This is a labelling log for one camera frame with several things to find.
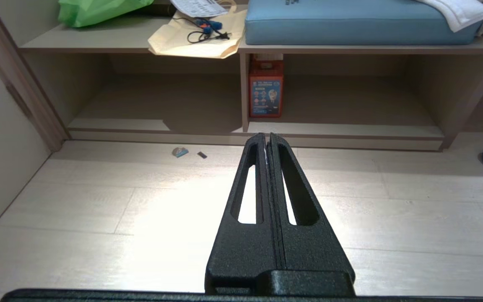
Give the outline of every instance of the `black cable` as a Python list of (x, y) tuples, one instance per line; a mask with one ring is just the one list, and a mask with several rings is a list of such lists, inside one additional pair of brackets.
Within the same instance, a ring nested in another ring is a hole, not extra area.
[[(173, 18), (174, 20), (186, 20), (190, 23), (192, 23), (193, 25), (195, 25), (196, 27), (199, 27), (201, 28), (199, 25), (197, 25), (197, 23), (195, 23), (195, 21), (191, 20), (191, 19), (188, 19), (188, 18), (185, 18), (185, 17), (180, 17), (180, 18)], [(206, 23), (214, 32), (217, 33), (218, 36), (214, 36), (212, 37), (211, 34), (205, 34), (203, 31), (194, 31), (194, 32), (190, 32), (188, 35), (187, 35), (187, 41), (191, 44), (197, 44), (197, 43), (201, 43), (201, 42), (206, 42), (206, 41), (209, 41), (209, 40), (230, 40), (230, 37), (229, 37), (229, 33), (222, 33), (220, 31), (218, 31), (217, 29), (213, 28), (213, 26), (211, 25), (211, 23), (209, 22), (209, 20), (207, 19), (204, 19), (204, 18), (195, 18), (197, 20), (200, 20), (200, 21), (203, 21), (204, 23)], [(190, 40), (190, 37), (196, 33), (200, 33), (201, 36), (199, 36), (198, 40), (197, 41), (192, 41)]]

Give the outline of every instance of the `wooden door frame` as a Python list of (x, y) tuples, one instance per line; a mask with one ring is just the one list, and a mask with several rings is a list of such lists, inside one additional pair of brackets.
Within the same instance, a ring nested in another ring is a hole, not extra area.
[(1, 20), (0, 78), (48, 148), (59, 151), (70, 136)]

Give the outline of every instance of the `poster on box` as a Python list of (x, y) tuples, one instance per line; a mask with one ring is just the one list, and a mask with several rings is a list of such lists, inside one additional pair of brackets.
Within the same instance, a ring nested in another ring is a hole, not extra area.
[(282, 81), (251, 79), (251, 115), (280, 116)]

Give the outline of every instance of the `paper sheet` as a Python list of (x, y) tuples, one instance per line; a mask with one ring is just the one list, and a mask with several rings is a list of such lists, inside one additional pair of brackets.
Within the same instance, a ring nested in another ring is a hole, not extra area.
[(227, 13), (215, 0), (171, 0), (172, 4), (182, 13), (192, 17), (214, 17)]

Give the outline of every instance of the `cabinet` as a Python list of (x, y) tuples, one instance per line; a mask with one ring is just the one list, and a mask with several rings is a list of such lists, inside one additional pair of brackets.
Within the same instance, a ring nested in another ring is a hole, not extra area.
[[(238, 0), (239, 9), (247, 1)], [(465, 46), (252, 46), (225, 60), (157, 57), (166, 18), (57, 23), (57, 0), (0, 0), (0, 19), (73, 139), (439, 150), (483, 94), (483, 37)], [(250, 118), (251, 54), (282, 53), (280, 118)]]

